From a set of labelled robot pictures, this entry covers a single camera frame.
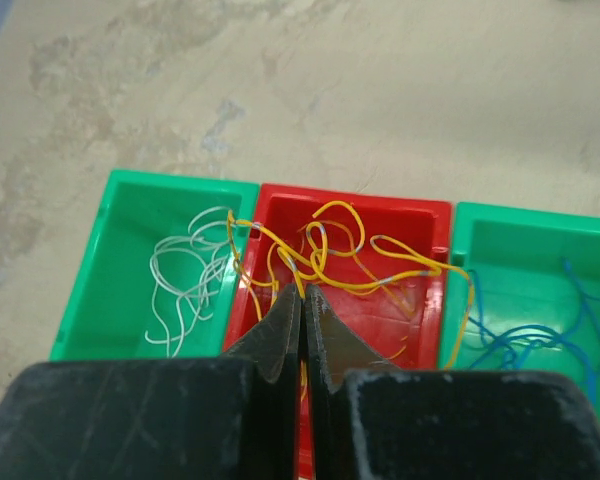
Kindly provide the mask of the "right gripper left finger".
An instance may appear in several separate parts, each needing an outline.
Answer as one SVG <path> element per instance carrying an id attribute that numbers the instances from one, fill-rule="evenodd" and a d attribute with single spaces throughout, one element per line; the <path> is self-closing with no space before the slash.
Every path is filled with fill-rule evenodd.
<path id="1" fill-rule="evenodd" d="M 291 479 L 301 298 L 211 358 L 34 364 L 0 403 L 0 479 Z"/>

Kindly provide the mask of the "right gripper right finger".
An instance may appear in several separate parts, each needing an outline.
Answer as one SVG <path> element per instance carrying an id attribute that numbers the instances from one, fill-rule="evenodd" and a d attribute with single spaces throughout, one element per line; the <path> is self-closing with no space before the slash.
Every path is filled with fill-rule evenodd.
<path id="1" fill-rule="evenodd" d="M 600 479 L 600 424 L 567 377 L 405 370 L 312 286 L 304 301 L 319 479 Z"/>

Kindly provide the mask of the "green plastic bin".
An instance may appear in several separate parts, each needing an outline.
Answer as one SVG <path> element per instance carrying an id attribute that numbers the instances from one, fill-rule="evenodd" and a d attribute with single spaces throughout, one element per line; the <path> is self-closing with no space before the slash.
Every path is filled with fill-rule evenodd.
<path id="1" fill-rule="evenodd" d="M 437 365 L 548 370 L 600 421 L 600 218 L 460 203 Z"/>
<path id="2" fill-rule="evenodd" d="M 251 219 L 255 183 L 113 171 L 50 358 L 214 356 L 239 277 L 227 215 Z"/>

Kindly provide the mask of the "red plastic bin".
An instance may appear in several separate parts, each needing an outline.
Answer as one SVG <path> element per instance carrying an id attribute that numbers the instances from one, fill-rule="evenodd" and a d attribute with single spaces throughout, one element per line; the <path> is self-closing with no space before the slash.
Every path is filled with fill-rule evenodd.
<path id="1" fill-rule="evenodd" d="M 310 253 L 305 227 L 320 211 L 328 244 L 339 251 L 361 237 L 392 237 L 418 253 L 444 262 L 448 258 L 453 207 L 437 200 L 360 195 L 281 184 L 260 188 L 252 220 L 263 224 L 303 256 Z M 224 345 L 230 347 L 250 330 L 271 302 L 270 281 L 286 285 L 292 273 L 271 249 L 270 238 L 252 232 L 243 255 L 246 273 L 256 285 L 239 285 Z M 411 277 L 385 289 L 355 296 L 323 286 L 340 319 L 382 356 L 412 369 L 435 367 L 446 277 Z"/>

